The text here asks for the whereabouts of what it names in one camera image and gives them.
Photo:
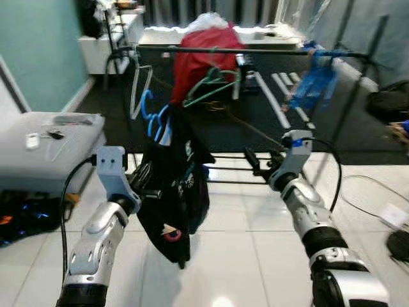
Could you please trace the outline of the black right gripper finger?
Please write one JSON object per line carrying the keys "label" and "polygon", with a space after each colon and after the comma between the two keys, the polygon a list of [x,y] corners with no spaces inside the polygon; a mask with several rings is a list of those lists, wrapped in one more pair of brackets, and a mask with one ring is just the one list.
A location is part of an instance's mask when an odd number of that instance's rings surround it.
{"label": "black right gripper finger", "polygon": [[254,176],[263,177],[260,160],[258,159],[256,152],[249,147],[245,147],[245,160],[251,167]]}

